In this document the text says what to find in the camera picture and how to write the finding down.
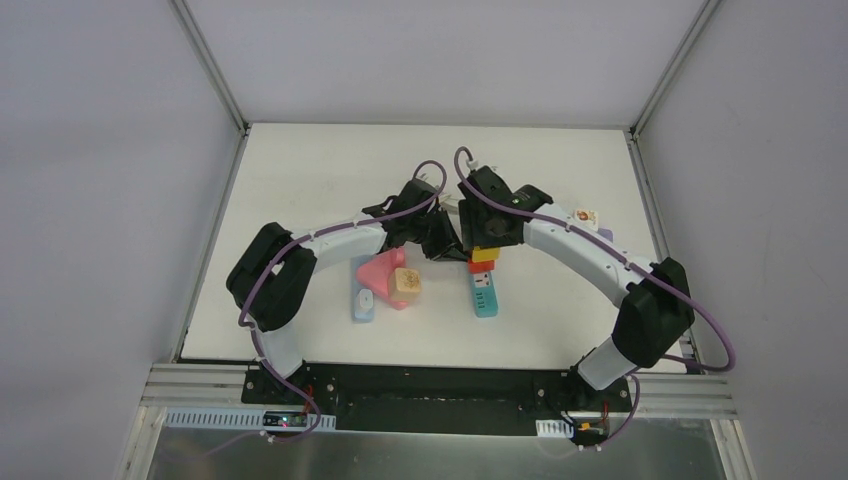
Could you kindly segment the yellow cube plug adapter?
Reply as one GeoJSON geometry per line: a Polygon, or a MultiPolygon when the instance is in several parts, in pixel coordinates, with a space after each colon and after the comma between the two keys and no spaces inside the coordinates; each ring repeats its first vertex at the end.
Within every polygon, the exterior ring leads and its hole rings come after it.
{"type": "Polygon", "coordinates": [[[500,256],[500,247],[474,247],[471,250],[472,263],[494,262],[500,256]]]}

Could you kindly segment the red cube plug adapter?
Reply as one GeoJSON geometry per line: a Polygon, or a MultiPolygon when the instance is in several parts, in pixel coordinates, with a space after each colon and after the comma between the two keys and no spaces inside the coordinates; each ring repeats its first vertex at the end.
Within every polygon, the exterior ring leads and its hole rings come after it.
{"type": "Polygon", "coordinates": [[[485,272],[490,272],[495,268],[496,261],[495,260],[486,260],[486,261],[469,261],[467,263],[468,271],[472,275],[482,274],[485,272]]]}

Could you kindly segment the teal power strip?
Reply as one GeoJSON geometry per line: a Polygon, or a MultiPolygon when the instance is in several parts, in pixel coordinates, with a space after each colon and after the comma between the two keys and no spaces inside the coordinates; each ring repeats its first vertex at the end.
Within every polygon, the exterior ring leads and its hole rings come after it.
{"type": "Polygon", "coordinates": [[[491,271],[470,275],[472,306],[478,318],[493,318],[499,312],[494,276],[491,271]]]}

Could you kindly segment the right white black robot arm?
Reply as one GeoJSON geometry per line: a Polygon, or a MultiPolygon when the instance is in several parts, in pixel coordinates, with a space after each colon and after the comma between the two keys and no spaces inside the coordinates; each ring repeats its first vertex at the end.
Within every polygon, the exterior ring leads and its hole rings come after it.
{"type": "Polygon", "coordinates": [[[576,407],[595,408],[614,381],[667,359],[693,323],[679,262],[631,255],[534,186],[511,191],[488,166],[471,170],[458,187],[462,232],[472,246],[527,245],[573,270],[617,308],[610,335],[568,371],[567,393],[576,407]]]}

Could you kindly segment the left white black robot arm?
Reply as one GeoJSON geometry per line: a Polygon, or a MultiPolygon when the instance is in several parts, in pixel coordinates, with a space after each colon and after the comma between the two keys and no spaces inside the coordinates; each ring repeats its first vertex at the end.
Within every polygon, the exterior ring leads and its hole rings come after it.
{"type": "Polygon", "coordinates": [[[304,394],[305,378],[297,371],[303,356],[288,325],[314,274],[408,243],[431,261],[468,260],[440,193],[412,179],[399,194],[339,224],[297,234],[271,222],[256,234],[225,285],[240,309],[239,325],[249,329],[257,360],[270,373],[266,389],[279,403],[293,404],[304,394]]]}

